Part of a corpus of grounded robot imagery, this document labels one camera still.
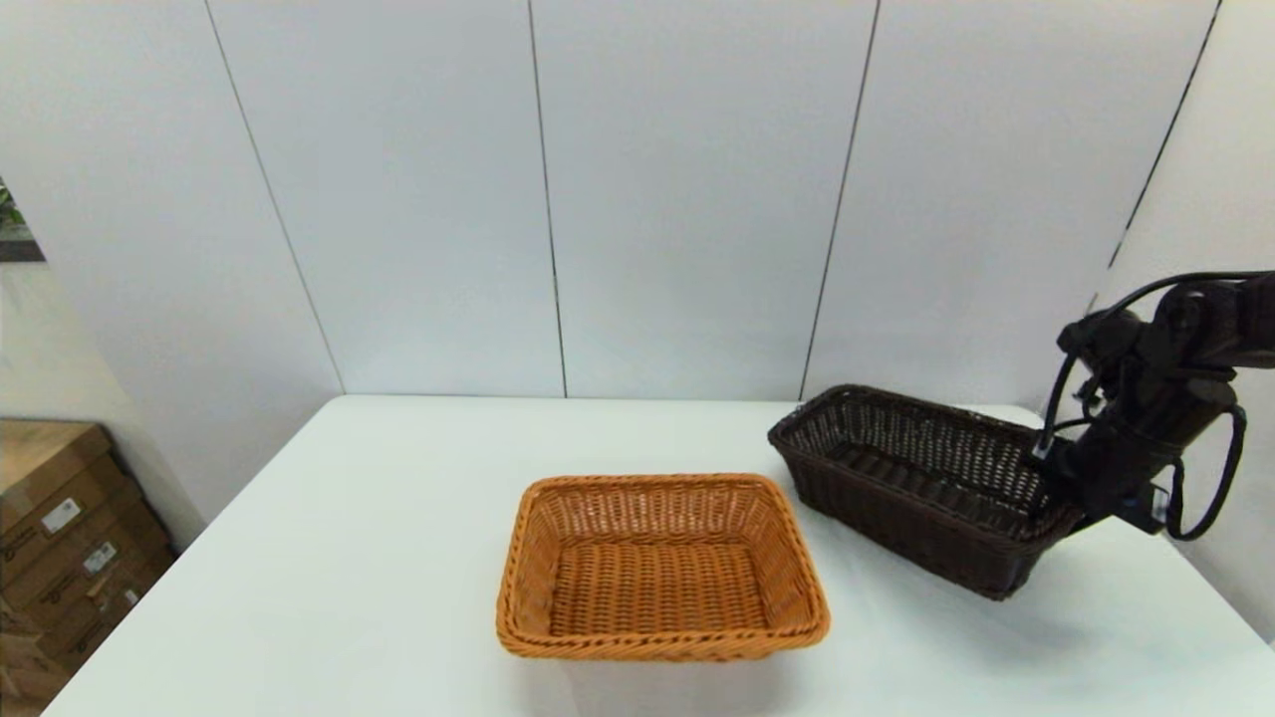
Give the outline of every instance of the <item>wall seam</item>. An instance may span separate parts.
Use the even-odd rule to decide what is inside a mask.
[[[244,110],[244,101],[240,98],[238,85],[235,84],[235,73],[231,71],[231,63],[226,57],[226,47],[222,45],[222,34],[217,29],[217,19],[213,18],[213,8],[209,5],[209,0],[204,0],[204,10],[208,11],[208,24],[213,28],[213,37],[217,40],[217,50],[222,55],[222,65],[226,68],[226,79],[231,83],[231,92],[235,93],[235,103],[238,106],[240,119],[244,120],[244,130],[247,133],[249,144],[252,145],[252,156],[256,157],[256,167],[261,172],[261,181],[265,182],[265,193],[270,198],[270,207],[274,209],[274,218],[279,222],[279,231],[283,232],[283,241],[288,246],[288,255],[292,256],[292,267],[297,270],[297,278],[301,281],[301,291],[306,295],[306,304],[310,305],[310,314],[315,318],[315,325],[319,328],[319,338],[323,339],[323,347],[328,352],[328,361],[332,362],[333,374],[337,376],[337,387],[340,389],[342,394],[346,394],[346,381],[340,375],[340,366],[337,365],[337,356],[332,351],[332,342],[328,339],[328,332],[323,327],[323,319],[319,318],[319,309],[315,307],[314,295],[310,292],[310,285],[306,283],[306,274],[301,270],[301,262],[297,259],[297,250],[292,245],[292,235],[288,233],[288,225],[283,221],[283,212],[279,211],[279,202],[274,196],[274,188],[270,185],[270,176],[265,171],[265,162],[261,161],[261,151],[256,147],[256,138],[252,137],[252,126],[247,121],[247,112]]]

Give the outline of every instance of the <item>label on box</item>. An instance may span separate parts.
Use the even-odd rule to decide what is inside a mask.
[[[68,498],[66,500],[59,503],[57,508],[50,510],[48,515],[41,518],[40,522],[45,524],[46,531],[56,533],[57,531],[65,528],[66,523],[74,521],[75,515],[79,514],[79,503],[75,503],[74,498]]]
[[[102,547],[89,552],[88,558],[84,559],[84,569],[88,570],[89,575],[101,573],[102,568],[106,568],[106,564],[115,558],[116,552],[119,550],[115,549],[115,543],[111,541],[103,542]]]

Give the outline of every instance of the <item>table surface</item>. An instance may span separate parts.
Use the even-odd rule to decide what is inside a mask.
[[[1271,714],[1275,652],[1164,540],[1108,521],[996,603],[797,504],[792,403],[344,397],[134,609],[46,717]],[[1012,407],[979,408],[1024,424]],[[757,472],[793,498],[822,643],[755,662],[523,660],[518,501],[580,473]]]

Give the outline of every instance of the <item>brown wicker basket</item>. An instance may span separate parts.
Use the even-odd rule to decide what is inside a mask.
[[[1023,458],[1030,429],[866,387],[811,399],[770,430],[801,500],[993,600],[1080,519]]]
[[[514,654],[751,660],[827,628],[792,508],[762,476],[560,477],[523,495],[496,605]]]

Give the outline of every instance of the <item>woven texture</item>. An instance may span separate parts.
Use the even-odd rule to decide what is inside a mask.
[[[560,477],[523,495],[496,606],[514,654],[750,660],[827,628],[792,508],[762,476]]]
[[[1024,426],[854,385],[770,431],[803,503],[993,600],[1020,588],[1081,517],[1024,462],[1034,439]]]

